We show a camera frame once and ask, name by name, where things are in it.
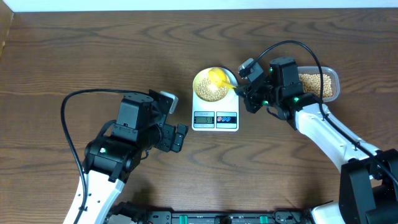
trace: kitchen scale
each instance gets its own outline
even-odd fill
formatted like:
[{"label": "kitchen scale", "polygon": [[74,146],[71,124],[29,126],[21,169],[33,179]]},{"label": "kitchen scale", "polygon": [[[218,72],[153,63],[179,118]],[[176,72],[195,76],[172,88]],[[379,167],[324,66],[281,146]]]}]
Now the kitchen scale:
[{"label": "kitchen scale", "polygon": [[[195,85],[208,77],[212,68],[206,68],[193,80],[192,129],[195,131],[237,131],[239,129],[239,96],[233,90],[218,101],[205,101],[195,93]],[[233,86],[238,85],[228,69],[222,69]]]}]

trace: grain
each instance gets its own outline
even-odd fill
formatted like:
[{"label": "grain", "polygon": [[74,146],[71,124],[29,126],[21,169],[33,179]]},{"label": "grain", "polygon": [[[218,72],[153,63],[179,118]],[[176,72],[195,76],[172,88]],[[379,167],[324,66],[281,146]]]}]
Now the grain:
[{"label": "grain", "polygon": [[[303,82],[303,88],[305,93],[314,93],[317,96],[321,92],[321,80],[320,74],[299,74],[301,82]],[[331,78],[328,75],[323,74],[323,97],[332,97],[333,92],[331,90]]]},{"label": "grain", "polygon": [[211,84],[208,78],[204,78],[197,86],[195,92],[201,99],[213,102],[224,98],[228,93],[228,88],[225,86],[217,88]]}]

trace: green indicator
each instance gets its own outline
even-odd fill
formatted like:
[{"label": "green indicator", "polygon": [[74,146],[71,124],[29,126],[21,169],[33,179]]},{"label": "green indicator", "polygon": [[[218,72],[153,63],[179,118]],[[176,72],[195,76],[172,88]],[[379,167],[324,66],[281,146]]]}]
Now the green indicator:
[{"label": "green indicator", "polygon": [[180,215],[180,224],[188,224],[188,216]]},{"label": "green indicator", "polygon": [[266,223],[268,223],[268,217],[260,216],[260,224],[266,224]]}]

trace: yellow scoop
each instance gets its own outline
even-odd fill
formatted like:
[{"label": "yellow scoop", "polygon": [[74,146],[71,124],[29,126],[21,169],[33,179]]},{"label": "yellow scoop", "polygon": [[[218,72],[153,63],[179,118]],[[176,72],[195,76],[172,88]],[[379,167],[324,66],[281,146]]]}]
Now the yellow scoop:
[{"label": "yellow scoop", "polygon": [[220,68],[212,68],[209,71],[208,77],[212,84],[216,85],[218,88],[221,88],[223,86],[229,88],[230,90],[233,90],[235,88],[235,86],[229,84],[229,80],[225,72],[222,71],[222,69]]}]

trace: clear plastic container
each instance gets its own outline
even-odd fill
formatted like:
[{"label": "clear plastic container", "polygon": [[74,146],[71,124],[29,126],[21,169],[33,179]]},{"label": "clear plastic container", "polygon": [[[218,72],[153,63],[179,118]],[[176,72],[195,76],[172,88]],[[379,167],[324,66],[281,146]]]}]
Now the clear plastic container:
[{"label": "clear plastic container", "polygon": [[[328,67],[322,67],[322,72],[325,75],[328,75],[331,79],[331,93],[333,94],[332,97],[324,97],[323,101],[324,102],[331,102],[337,98],[337,96],[340,94],[340,82],[338,81],[338,75],[337,73]],[[319,69],[317,66],[304,66],[304,67],[298,67],[298,73],[299,74],[319,74]]]}]

